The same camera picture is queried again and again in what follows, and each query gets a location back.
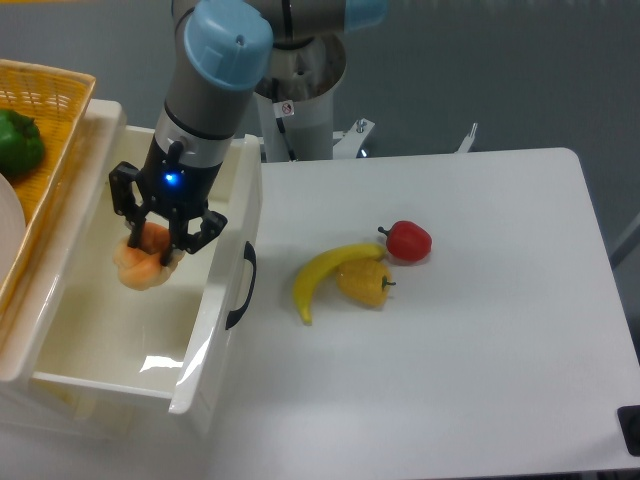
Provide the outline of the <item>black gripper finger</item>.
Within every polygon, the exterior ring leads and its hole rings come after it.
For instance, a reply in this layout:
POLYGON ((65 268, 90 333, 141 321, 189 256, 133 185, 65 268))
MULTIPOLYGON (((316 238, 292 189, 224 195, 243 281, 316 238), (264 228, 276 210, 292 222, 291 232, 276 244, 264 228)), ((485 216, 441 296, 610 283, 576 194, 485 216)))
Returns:
POLYGON ((160 256, 161 266, 177 266, 184 257, 184 251, 179 249, 181 235, 185 231, 185 223, 182 221, 170 221, 166 234, 166 247, 160 256))
POLYGON ((141 246, 142 235, 146 224, 146 215, 147 211, 145 209, 140 209, 126 218, 130 227, 130 235, 127 241, 127 246, 129 248, 137 249, 141 246))

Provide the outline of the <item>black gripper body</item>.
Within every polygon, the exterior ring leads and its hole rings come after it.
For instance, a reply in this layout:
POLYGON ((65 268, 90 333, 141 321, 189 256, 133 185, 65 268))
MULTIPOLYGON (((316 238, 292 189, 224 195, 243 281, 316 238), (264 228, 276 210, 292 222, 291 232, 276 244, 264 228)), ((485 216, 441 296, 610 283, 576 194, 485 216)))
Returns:
POLYGON ((123 161, 109 173, 114 212, 125 218, 145 209, 182 221, 179 249, 194 254, 216 239, 227 218, 208 198, 229 148, 229 140, 181 137, 163 147, 154 139, 142 168, 123 161))

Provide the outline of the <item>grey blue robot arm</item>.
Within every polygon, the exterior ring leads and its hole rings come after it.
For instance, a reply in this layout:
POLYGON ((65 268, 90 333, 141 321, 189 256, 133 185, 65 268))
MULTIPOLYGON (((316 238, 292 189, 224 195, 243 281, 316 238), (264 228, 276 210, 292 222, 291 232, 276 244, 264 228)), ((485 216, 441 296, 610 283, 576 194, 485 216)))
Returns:
POLYGON ((128 246, 164 267, 222 233, 226 218, 208 195, 251 100, 269 160, 332 158, 340 37, 387 10, 384 1, 174 2, 176 65, 145 162, 109 176, 128 246))

